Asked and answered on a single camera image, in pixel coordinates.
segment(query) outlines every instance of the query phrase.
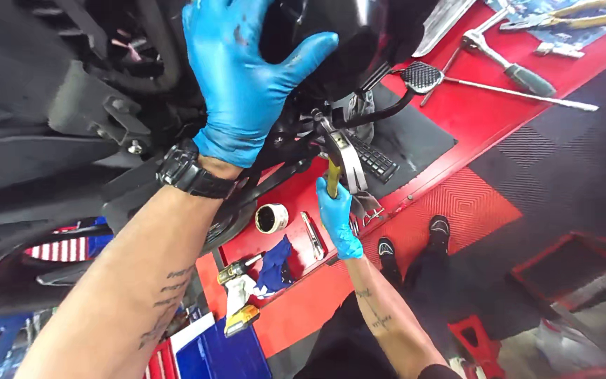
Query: pedal pad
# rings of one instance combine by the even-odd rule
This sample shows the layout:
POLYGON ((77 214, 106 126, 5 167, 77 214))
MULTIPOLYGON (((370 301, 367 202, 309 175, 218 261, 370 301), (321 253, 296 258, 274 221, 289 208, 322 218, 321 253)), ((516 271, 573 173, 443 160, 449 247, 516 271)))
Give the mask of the pedal pad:
POLYGON ((360 140, 355 135, 349 136, 349 142, 352 143, 354 149, 357 151, 359 160, 362 161, 362 168, 364 171, 371 173, 371 175, 378 178, 383 184, 387 183, 389 179, 397 172, 399 165, 394 163, 382 152, 376 150, 371 145, 360 140))
POLYGON ((418 95, 425 95, 443 82, 443 73, 436 67, 415 61, 401 70, 401 79, 418 95))

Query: arm tattoo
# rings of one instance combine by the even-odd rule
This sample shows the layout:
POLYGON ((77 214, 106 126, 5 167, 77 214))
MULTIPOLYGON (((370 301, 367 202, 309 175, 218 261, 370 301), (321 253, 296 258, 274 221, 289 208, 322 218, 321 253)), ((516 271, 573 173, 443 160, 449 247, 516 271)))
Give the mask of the arm tattoo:
POLYGON ((179 284, 175 284, 175 285, 169 285, 167 287, 163 287, 160 289, 160 292, 165 292, 165 291, 174 291, 175 289, 180 289, 181 287, 184 287, 184 285, 189 282, 189 280, 184 280, 183 282, 179 283, 179 284))
POLYGON ((357 297, 370 297, 372 295, 368 288, 364 289, 363 291, 356 291, 356 293, 357 297))
MULTIPOLYGON (((371 297, 373 294, 371 293, 371 291, 369 291, 368 288, 364 289, 363 291, 355 291, 357 293, 357 297, 359 297, 360 299, 365 299, 366 297, 371 297)), ((389 328, 387 327, 386 323, 389 320, 392 320, 392 315, 386 315, 384 317, 380 317, 378 315, 378 313, 376 312, 375 309, 373 309, 373 306, 371 305, 371 303, 368 300, 365 300, 366 305, 369 307, 369 309, 371 309, 371 312, 373 312, 373 315, 376 317, 376 322, 371 323, 371 326, 373 326, 374 328, 377 328, 379 326, 382 326, 383 328, 385 328, 385 330, 389 331, 389 328)))
POLYGON ((181 277, 183 274, 188 273, 192 268, 193 268, 193 265, 191 264, 188 268, 185 268, 183 270, 172 271, 172 272, 170 272, 168 274, 168 279, 170 279, 170 278, 176 278, 176 277, 181 277))
POLYGON ((150 331, 144 333, 139 337, 139 349, 145 347, 147 343, 160 338, 160 334, 167 327, 167 323, 165 323, 165 319, 169 316, 170 311, 174 311, 177 308, 177 304, 171 304, 158 316, 154 327, 151 328, 150 331))
POLYGON ((392 320, 392 315, 387 315, 386 317, 377 317, 378 321, 374 322, 373 324, 371 324, 374 328, 377 328, 378 326, 382 326, 383 328, 387 329, 387 326, 385 326, 385 323, 387 323, 387 321, 392 320))
POLYGON ((170 297, 169 299, 164 299, 164 300, 156 301, 154 303, 154 308, 155 307, 159 307, 159 306, 166 306, 169 303, 172 303, 173 301, 179 301, 179 297, 181 297, 181 295, 183 295, 183 294, 180 293, 179 295, 174 296, 174 297, 170 297))

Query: yellow hammer handle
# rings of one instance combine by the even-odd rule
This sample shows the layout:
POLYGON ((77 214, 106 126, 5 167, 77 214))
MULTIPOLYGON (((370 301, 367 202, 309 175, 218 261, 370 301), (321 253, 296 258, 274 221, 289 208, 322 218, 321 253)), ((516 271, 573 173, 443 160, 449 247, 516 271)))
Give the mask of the yellow hammer handle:
POLYGON ((328 177, 326 178, 326 193, 335 199, 338 196, 338 181, 341 179, 341 168, 329 159, 328 177))
POLYGON ((594 17, 573 18, 571 20, 563 20, 563 21, 565 21, 570 26, 570 28, 584 29, 584 28, 590 28, 593 26, 606 25, 606 15, 597 15, 594 17))

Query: forearm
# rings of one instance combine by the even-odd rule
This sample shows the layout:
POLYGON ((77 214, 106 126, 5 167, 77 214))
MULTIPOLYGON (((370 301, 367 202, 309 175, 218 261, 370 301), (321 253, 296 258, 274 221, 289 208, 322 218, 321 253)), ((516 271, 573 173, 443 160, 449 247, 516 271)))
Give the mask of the forearm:
POLYGON ((366 256, 344 262, 364 320, 399 376, 415 379, 431 364, 446 365, 410 307, 366 256))
POLYGON ((140 378, 221 203, 158 191, 63 301, 18 377, 140 378))

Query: blue nitrile glove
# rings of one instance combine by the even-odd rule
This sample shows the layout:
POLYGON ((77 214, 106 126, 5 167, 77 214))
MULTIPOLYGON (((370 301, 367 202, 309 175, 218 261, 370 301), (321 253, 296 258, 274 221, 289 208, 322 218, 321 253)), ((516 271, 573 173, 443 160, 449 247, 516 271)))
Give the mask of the blue nitrile glove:
POLYGON ((315 34, 282 63, 258 53, 261 24, 273 0, 194 0, 182 11, 190 68, 207 104, 207 125, 193 141, 202 155, 250 167, 284 100, 338 46, 315 34))
POLYGON ((329 232, 333 245, 338 249, 338 258, 361 258, 364 255, 364 248, 349 228, 349 207, 352 204, 352 195, 339 184, 338 196, 332 199, 326 192, 326 179, 318 177, 317 201, 324 228, 329 232))

